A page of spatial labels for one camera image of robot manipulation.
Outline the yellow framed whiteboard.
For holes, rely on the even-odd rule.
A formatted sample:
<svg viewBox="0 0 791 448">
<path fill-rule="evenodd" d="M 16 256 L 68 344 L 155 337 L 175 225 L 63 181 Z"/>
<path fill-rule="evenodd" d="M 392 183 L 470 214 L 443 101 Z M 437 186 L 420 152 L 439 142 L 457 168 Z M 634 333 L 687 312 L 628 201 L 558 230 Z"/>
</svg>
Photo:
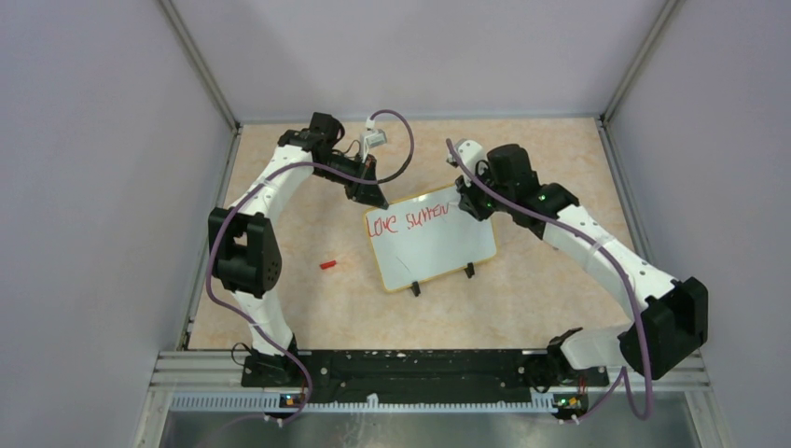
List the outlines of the yellow framed whiteboard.
<svg viewBox="0 0 791 448">
<path fill-rule="evenodd" d="M 363 223 L 387 292 L 418 296 L 422 283 L 458 271 L 472 276 L 498 251 L 491 221 L 462 211 L 453 184 L 370 208 Z"/>
</svg>

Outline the red marker cap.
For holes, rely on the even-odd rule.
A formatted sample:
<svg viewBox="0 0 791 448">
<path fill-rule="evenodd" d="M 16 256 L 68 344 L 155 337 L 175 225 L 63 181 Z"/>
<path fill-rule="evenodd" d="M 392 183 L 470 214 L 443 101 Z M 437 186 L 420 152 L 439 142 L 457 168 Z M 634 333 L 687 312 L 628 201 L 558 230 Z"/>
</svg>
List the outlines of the red marker cap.
<svg viewBox="0 0 791 448">
<path fill-rule="evenodd" d="M 330 260 L 330 261 L 326 261 L 326 262 L 323 262 L 323 263 L 321 263 L 321 264 L 319 265 L 319 267 L 320 267 L 322 270 L 326 270 L 326 269 L 329 269 L 329 268 L 332 268 L 332 267 L 334 267 L 336 264 L 337 264 L 337 262 L 336 262 L 336 261 L 333 259 L 333 260 Z"/>
</svg>

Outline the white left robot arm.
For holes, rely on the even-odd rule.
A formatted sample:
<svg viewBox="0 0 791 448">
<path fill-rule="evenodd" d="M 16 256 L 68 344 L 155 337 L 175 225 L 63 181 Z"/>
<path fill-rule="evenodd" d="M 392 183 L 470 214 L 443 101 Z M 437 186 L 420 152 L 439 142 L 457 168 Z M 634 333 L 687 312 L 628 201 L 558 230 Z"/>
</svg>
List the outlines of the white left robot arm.
<svg viewBox="0 0 791 448">
<path fill-rule="evenodd" d="M 286 352 L 294 333 L 285 322 L 276 285 L 283 270 L 275 224 L 299 186 L 317 175 L 343 186 L 346 197 L 363 205 L 387 209 L 369 149 L 385 143 L 375 119 L 369 117 L 360 148 L 348 156 L 336 148 L 343 125 L 316 112 L 308 127 L 283 133 L 269 163 L 248 191 L 229 208 L 215 208 L 208 219 L 211 262 L 208 279 L 218 279 L 236 304 L 232 311 L 250 325 L 253 350 L 267 356 L 264 374 L 276 385 L 298 377 L 299 362 Z"/>
</svg>

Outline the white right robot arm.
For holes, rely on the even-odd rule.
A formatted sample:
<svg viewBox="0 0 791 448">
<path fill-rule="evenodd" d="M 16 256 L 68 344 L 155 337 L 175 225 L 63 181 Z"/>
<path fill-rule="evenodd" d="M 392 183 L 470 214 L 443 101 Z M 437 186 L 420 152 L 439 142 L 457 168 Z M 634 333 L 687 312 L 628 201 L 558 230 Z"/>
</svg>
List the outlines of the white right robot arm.
<svg viewBox="0 0 791 448">
<path fill-rule="evenodd" d="M 607 231 L 558 183 L 543 184 L 527 151 L 508 144 L 485 150 L 463 139 L 448 144 L 459 207 L 478 221 L 495 213 L 573 259 L 623 309 L 629 324 L 571 329 L 553 339 L 549 377 L 570 385 L 585 369 L 629 367 L 659 380 L 708 339 L 708 290 L 651 265 Z"/>
</svg>

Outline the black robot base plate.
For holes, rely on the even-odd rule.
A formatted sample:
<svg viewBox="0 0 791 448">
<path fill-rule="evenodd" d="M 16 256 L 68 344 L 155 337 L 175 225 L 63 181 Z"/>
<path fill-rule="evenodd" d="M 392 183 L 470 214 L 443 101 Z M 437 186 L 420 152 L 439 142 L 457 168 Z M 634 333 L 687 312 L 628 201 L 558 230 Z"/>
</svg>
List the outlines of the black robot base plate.
<svg viewBox="0 0 791 448">
<path fill-rule="evenodd" d="M 358 403 L 376 395 L 383 404 L 495 404 L 527 402 L 555 387 L 607 386 L 600 368 L 574 371 L 545 351 L 314 350 L 295 359 L 248 355 L 244 387 L 291 387 L 311 404 Z"/>
</svg>

